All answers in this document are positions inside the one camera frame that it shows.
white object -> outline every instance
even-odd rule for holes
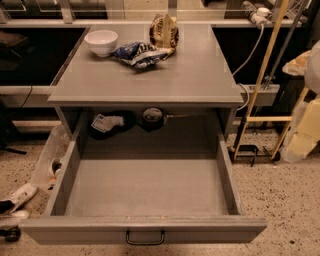
[[[111,30],[97,30],[88,33],[84,41],[97,56],[107,57],[117,46],[118,34]]]
[[[26,210],[16,211],[9,215],[0,215],[0,229],[18,226],[22,220],[29,219],[30,213]]]
[[[103,116],[98,114],[91,126],[100,132],[109,132],[115,126],[124,126],[122,116]]]
[[[257,10],[257,15],[261,17],[268,17],[270,11],[268,8],[261,7]]]
[[[7,213],[13,213],[21,205],[29,201],[37,192],[37,187],[32,186],[30,183],[26,183],[15,192],[11,193],[7,198],[2,201],[11,201],[14,207],[7,211]]]
[[[311,49],[304,75],[306,87],[315,93],[320,93],[320,41]]]

terrazzo floor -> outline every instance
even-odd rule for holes
[[[273,129],[253,133],[245,141],[271,147],[277,134]],[[235,134],[229,136],[233,143]],[[45,140],[12,141],[9,146],[27,151],[25,156],[0,151],[0,197],[29,181]],[[129,245],[39,245],[22,233],[18,242],[0,237],[0,256],[9,255],[320,255],[320,149],[296,164],[272,162],[258,157],[253,167],[250,158],[238,158],[233,170],[246,213],[265,218],[268,227],[250,244],[191,244],[134,247]],[[45,209],[47,195],[39,191],[25,204],[31,218]]]

snack bag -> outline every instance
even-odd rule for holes
[[[111,53],[111,56],[132,67],[144,69],[165,59],[168,53],[166,50],[157,49],[151,44],[134,42],[119,47]]]
[[[176,17],[157,14],[150,26],[150,43],[158,49],[166,49],[167,57],[176,50],[179,41],[179,29],[176,23]]]

cable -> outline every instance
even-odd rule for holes
[[[235,76],[235,74],[237,74],[247,64],[247,62],[251,59],[251,57],[252,57],[253,53],[255,52],[258,44],[260,43],[260,40],[261,40],[262,35],[263,35],[263,32],[264,32],[264,24],[261,24],[261,32],[260,32],[260,36],[259,36],[259,38],[258,38],[258,40],[256,42],[256,45],[253,47],[253,49],[252,49],[249,57],[246,59],[246,61],[236,71],[234,71],[232,73],[233,76]]]
[[[259,45],[259,43],[260,43],[260,40],[261,40],[262,35],[263,35],[263,32],[264,32],[264,24],[261,24],[261,32],[260,32],[259,38],[258,38],[255,46],[253,47],[253,49],[252,49],[249,57],[246,59],[246,61],[245,61],[235,72],[232,73],[233,76],[235,76],[235,74],[237,74],[237,73],[248,63],[248,61],[251,59],[253,53],[255,52],[255,50],[257,49],[257,47],[258,47],[258,45]],[[250,94],[249,94],[247,88],[246,88],[243,84],[241,84],[241,83],[238,83],[238,85],[246,92],[247,100],[246,100],[246,102],[245,102],[241,107],[239,107],[239,108],[237,109],[237,111],[245,108],[245,107],[249,104],[249,101],[250,101]]]
[[[247,88],[246,88],[243,84],[241,84],[241,83],[238,83],[238,85],[240,85],[240,87],[246,92],[247,100],[246,100],[246,102],[245,102],[241,107],[239,107],[239,108],[237,109],[237,111],[245,108],[245,107],[249,104],[249,101],[250,101],[250,94],[249,94],[249,91],[247,90]]]
[[[28,101],[28,99],[29,99],[29,97],[30,97],[30,95],[31,95],[31,93],[32,93],[32,90],[33,90],[33,85],[30,86],[30,91],[29,91],[27,97],[24,99],[23,103],[21,104],[20,107],[18,107],[18,109],[23,108],[23,106],[27,103],[27,101]],[[14,114],[16,114],[16,112],[12,112],[12,113],[8,114],[7,117],[11,117],[11,116],[13,116]]]

crumpled wrapper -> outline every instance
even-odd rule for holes
[[[282,67],[282,71],[291,76],[304,76],[307,60],[311,51],[306,51]]]
[[[150,26],[149,36],[152,45],[167,50],[168,58],[175,52],[179,41],[176,17],[157,14]]]

